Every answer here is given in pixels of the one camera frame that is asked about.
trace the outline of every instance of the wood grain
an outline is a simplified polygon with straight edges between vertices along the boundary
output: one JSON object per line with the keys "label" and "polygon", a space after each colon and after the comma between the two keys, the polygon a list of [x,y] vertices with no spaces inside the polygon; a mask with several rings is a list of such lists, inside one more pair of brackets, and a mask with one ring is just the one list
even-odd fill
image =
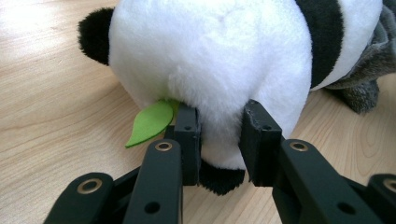
{"label": "wood grain", "polygon": [[[147,145],[125,150],[134,102],[78,49],[77,24],[118,1],[0,1],[0,223],[42,223],[80,175],[118,178]],[[396,173],[396,76],[379,80],[378,107],[357,115],[312,92],[292,137],[311,142],[342,175],[366,184]],[[245,183],[224,197],[184,188],[185,223],[279,223],[271,189]]]}

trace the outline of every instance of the black plush paw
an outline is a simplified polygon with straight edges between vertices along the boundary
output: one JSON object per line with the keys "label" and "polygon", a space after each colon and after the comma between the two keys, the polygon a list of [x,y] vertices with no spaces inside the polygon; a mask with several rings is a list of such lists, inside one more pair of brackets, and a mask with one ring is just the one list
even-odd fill
{"label": "black plush paw", "polygon": [[244,182],[244,170],[220,169],[202,161],[200,184],[218,195],[225,195]]}
{"label": "black plush paw", "polygon": [[108,65],[108,31],[114,8],[101,8],[78,24],[78,42],[82,52],[99,63]]}

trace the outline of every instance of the white fur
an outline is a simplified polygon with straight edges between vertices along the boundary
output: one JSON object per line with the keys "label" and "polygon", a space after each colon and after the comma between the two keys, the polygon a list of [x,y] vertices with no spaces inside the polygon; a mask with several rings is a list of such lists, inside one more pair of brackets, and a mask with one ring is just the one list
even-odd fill
{"label": "white fur", "polygon": [[358,61],[378,24],[381,0],[339,0],[344,17],[341,54],[332,72],[315,88],[318,90],[345,76]]}
{"label": "white fur", "polygon": [[294,0],[121,0],[109,63],[140,107],[175,99],[199,109],[202,157],[245,168],[242,108],[261,102],[289,137],[309,92],[311,40]]}

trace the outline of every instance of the panda plush toy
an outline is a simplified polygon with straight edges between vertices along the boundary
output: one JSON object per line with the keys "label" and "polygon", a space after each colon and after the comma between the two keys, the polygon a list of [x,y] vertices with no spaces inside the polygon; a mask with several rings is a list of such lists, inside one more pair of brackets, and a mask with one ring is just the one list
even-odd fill
{"label": "panda plush toy", "polygon": [[201,184],[243,181],[242,109],[260,102],[288,138],[310,91],[336,91],[356,112],[396,71],[394,0],[120,0],[79,24],[82,51],[107,64],[140,108],[196,107]]}

